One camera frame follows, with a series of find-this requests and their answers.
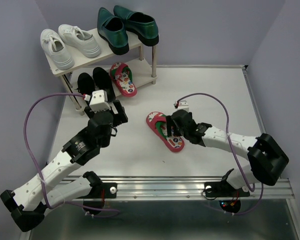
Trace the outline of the pink patterned sandal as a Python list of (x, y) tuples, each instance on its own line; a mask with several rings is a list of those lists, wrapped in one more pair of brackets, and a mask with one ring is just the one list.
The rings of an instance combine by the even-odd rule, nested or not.
[(146, 123), (171, 152), (178, 153), (184, 148), (184, 140), (175, 135), (173, 128), (171, 128), (171, 136), (168, 136), (166, 116), (162, 112), (150, 112), (146, 117)]
[(114, 63), (109, 70), (109, 76), (124, 97), (132, 98), (137, 94), (132, 70), (126, 63)]

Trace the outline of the black lace shoe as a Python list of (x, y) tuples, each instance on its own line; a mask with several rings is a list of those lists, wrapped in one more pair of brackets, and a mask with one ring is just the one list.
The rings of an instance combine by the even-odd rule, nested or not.
[(77, 89), (82, 95), (92, 95), (96, 90), (93, 78), (86, 72), (81, 73), (77, 79)]
[(95, 85), (100, 90), (104, 90), (106, 92), (108, 102), (112, 103), (116, 100), (112, 80), (106, 70), (104, 70), (101, 67), (94, 68), (92, 72), (92, 78), (94, 80)]

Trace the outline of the green loafer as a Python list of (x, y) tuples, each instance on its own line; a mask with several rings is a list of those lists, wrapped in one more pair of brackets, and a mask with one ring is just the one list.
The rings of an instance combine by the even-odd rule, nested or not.
[(98, 10), (97, 32), (115, 55), (129, 52), (128, 35), (122, 20), (104, 7)]
[(159, 43), (159, 28), (152, 16), (120, 5), (114, 6), (113, 13), (122, 20), (126, 30), (136, 34), (145, 46), (153, 47)]

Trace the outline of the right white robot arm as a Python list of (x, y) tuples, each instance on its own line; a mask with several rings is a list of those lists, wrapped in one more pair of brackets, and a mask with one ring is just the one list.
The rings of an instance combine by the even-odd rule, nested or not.
[(167, 116), (166, 123), (168, 136), (181, 136), (194, 145), (223, 150), (248, 161), (246, 166), (228, 170), (220, 181), (207, 182), (203, 192), (209, 199), (232, 197), (243, 187), (256, 183), (274, 186), (289, 163), (288, 156), (267, 133), (227, 133), (209, 123), (196, 123), (192, 113), (183, 109)]

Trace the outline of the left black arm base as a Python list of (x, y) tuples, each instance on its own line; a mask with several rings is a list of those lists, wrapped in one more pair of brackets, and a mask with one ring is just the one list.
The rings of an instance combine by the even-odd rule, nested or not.
[(117, 209), (106, 207), (106, 199), (117, 196), (115, 182), (103, 182), (96, 173), (88, 171), (72, 184), (72, 195), (67, 204), (82, 208), (92, 218), (111, 218), (120, 213)]

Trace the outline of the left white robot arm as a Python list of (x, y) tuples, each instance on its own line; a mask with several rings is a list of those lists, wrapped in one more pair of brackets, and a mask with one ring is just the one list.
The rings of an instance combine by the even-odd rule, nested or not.
[(102, 182), (93, 171), (62, 187), (58, 184), (72, 172), (96, 157), (102, 148), (110, 144), (112, 132), (116, 127), (127, 123), (128, 117), (119, 100), (112, 107), (98, 111), (89, 118), (87, 126), (71, 138), (38, 174), (15, 190), (5, 190), (0, 194), (5, 207), (22, 232), (37, 227), (49, 210), (63, 204), (74, 204), (77, 198), (95, 198), (96, 206), (84, 205), (82, 208), (91, 216), (104, 211), (105, 199), (117, 196), (117, 183)]

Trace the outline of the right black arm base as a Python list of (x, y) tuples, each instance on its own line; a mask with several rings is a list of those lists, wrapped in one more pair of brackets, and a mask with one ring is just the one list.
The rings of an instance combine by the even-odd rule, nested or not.
[(201, 192), (201, 196), (206, 200), (213, 201), (217, 198), (219, 205), (226, 213), (237, 214), (241, 209), (240, 198), (250, 196), (249, 191), (244, 191), (242, 188), (234, 189), (227, 179), (234, 169), (230, 169), (222, 178), (221, 181), (210, 181), (204, 183), (204, 189)]

